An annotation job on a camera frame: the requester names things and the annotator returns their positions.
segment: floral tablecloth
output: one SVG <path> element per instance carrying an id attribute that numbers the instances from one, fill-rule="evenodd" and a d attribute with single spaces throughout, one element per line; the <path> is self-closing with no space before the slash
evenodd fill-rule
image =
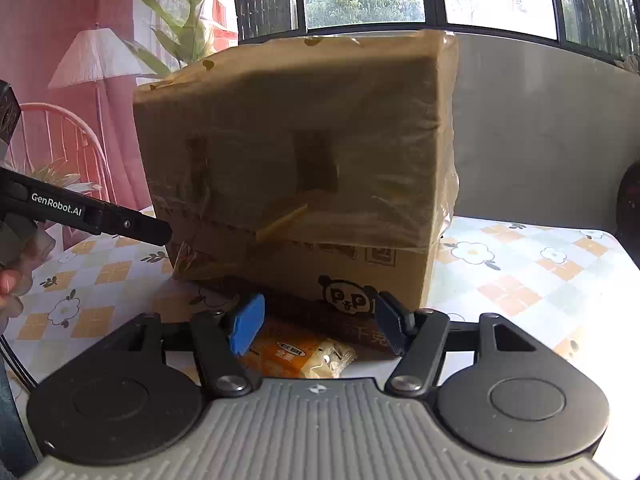
<path id="1" fill-rule="evenodd" d="M 225 301 L 171 280 L 171 272 L 163 248 L 90 237 L 34 272 L 6 338 L 39 381 L 141 312 L 172 322 Z M 596 459 L 631 479 L 640 473 L 639 284 L 640 270 L 610 234 L 456 217 L 440 242 L 426 306 L 454 320 L 503 314 L 587 374 L 611 408 Z M 175 352 L 167 362 L 196 377 L 190 354 Z M 356 362 L 348 375 L 380 373 L 368 364 Z M 388 374 L 392 366 L 383 368 Z M 27 395 L 12 383 L 23 412 Z"/>

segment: blue gripper pad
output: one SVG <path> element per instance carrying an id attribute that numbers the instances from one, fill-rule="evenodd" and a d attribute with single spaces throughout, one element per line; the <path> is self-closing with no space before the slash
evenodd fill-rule
<path id="1" fill-rule="evenodd" d="M 244 355 L 264 322 L 264 296 L 254 294 L 233 312 L 229 348 L 234 355 Z"/>

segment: window frame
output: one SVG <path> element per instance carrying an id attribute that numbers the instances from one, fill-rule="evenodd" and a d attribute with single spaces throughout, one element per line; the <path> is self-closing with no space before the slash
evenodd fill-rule
<path id="1" fill-rule="evenodd" d="M 286 32 L 278 32 L 268 34 L 266 36 L 258 36 L 247 40 L 240 40 L 239 44 L 247 43 L 263 43 L 273 38 L 290 38 L 293 36 L 318 36 L 322 34 L 348 34 L 354 32 L 377 32 L 386 30 L 422 30 L 422 29 L 439 29 L 451 30 L 452 32 L 460 32 L 467 34 L 481 34 L 484 36 L 495 36 L 498 38 L 509 38 L 512 40 L 523 40 L 531 43 L 544 44 L 576 54 L 593 57 L 601 61 L 613 64 L 616 60 L 620 60 L 607 52 L 597 50 L 580 43 L 574 43 L 566 38 L 566 30 L 564 25 L 564 13 L 562 12 L 562 0 L 551 0 L 554 10 L 554 18 L 556 20 L 556 40 L 536 36 L 534 34 L 526 34 L 523 32 L 514 32 L 502 28 L 480 27 L 477 25 L 458 25 L 447 21 L 447 12 L 445 8 L 445 0 L 423 0 L 424 1 L 424 22 L 393 22 L 393 23 L 356 23 L 353 25 L 335 25 L 333 27 L 306 28 L 306 15 L 304 0 L 297 1 L 297 18 L 298 27 L 294 30 Z M 636 22 L 638 30 L 640 30 L 640 0 L 632 0 L 634 11 L 636 13 Z"/>

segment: snack package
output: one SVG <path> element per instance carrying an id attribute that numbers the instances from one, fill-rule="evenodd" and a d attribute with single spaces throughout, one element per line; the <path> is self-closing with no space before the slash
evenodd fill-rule
<path id="1" fill-rule="evenodd" d="M 337 379 L 355 357 L 351 346 L 267 318 L 239 361 L 265 377 Z"/>

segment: floor lamp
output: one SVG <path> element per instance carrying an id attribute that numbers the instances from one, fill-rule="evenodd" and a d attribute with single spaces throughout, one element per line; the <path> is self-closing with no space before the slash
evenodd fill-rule
<path id="1" fill-rule="evenodd" d="M 63 88 L 122 75 L 155 76 L 154 72 L 134 56 L 110 28 L 90 28 L 78 32 L 58 64 L 48 88 Z M 97 84 L 94 86 L 98 139 L 102 144 L 107 163 L 107 182 L 110 187 L 108 190 L 109 200 L 116 202 L 109 168 L 109 153 L 104 142 L 104 131 L 102 129 L 100 91 Z"/>

